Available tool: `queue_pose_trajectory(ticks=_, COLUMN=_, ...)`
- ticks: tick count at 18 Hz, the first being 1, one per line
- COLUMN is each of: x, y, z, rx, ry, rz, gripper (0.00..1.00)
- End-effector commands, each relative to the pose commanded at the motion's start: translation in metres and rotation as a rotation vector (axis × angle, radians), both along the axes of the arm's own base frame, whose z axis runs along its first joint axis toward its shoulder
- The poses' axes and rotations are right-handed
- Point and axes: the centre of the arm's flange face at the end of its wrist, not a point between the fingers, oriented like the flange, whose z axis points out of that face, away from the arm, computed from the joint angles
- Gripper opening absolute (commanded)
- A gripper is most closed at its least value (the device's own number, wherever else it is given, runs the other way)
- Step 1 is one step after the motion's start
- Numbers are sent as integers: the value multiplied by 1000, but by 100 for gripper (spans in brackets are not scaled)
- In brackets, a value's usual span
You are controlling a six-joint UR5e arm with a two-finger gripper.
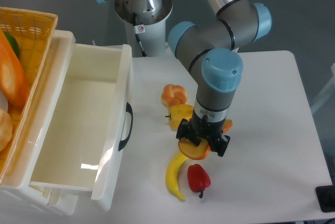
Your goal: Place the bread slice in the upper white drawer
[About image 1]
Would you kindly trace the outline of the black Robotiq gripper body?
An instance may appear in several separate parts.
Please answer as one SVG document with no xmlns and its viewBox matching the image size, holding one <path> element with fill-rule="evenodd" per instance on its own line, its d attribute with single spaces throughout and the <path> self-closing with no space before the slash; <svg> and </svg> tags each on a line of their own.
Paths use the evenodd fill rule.
<svg viewBox="0 0 335 224">
<path fill-rule="evenodd" d="M 201 139 L 205 139 L 208 142 L 210 137 L 220 134 L 224 135 L 225 111 L 205 111 L 202 113 L 199 108 L 195 108 L 190 121 L 192 123 L 193 136 L 193 141 L 191 142 L 196 146 L 200 144 Z"/>
</svg>

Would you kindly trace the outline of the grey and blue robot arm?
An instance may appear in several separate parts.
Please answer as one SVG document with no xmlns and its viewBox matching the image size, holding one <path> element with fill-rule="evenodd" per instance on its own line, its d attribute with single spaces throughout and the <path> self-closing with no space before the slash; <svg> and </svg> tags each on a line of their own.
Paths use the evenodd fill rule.
<svg viewBox="0 0 335 224">
<path fill-rule="evenodd" d="M 102 4 L 109 0 L 96 0 Z M 207 0 L 216 21 L 204 29 L 184 21 L 165 31 L 172 0 L 115 0 L 114 7 L 126 29 L 134 57 L 157 57 L 166 47 L 197 83 L 191 119 L 177 128 L 178 139 L 199 146 L 206 140 L 223 156 L 230 141 L 223 125 L 241 82 L 243 63 L 236 48 L 258 40 L 271 29 L 269 10 L 248 0 Z"/>
</svg>

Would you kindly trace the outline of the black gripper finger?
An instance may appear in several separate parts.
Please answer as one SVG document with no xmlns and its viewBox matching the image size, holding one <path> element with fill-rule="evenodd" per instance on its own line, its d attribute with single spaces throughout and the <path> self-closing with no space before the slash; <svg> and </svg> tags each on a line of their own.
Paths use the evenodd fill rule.
<svg viewBox="0 0 335 224">
<path fill-rule="evenodd" d="M 176 132 L 177 139 L 188 139 L 189 141 L 193 141 L 192 130 L 191 130 L 192 123 L 190 120 L 182 119 Z"/>
<path fill-rule="evenodd" d="M 223 157 L 229 142 L 230 142 L 230 136 L 223 134 L 210 137 L 208 140 L 210 150 L 212 152 L 216 152 L 219 157 Z"/>
</svg>

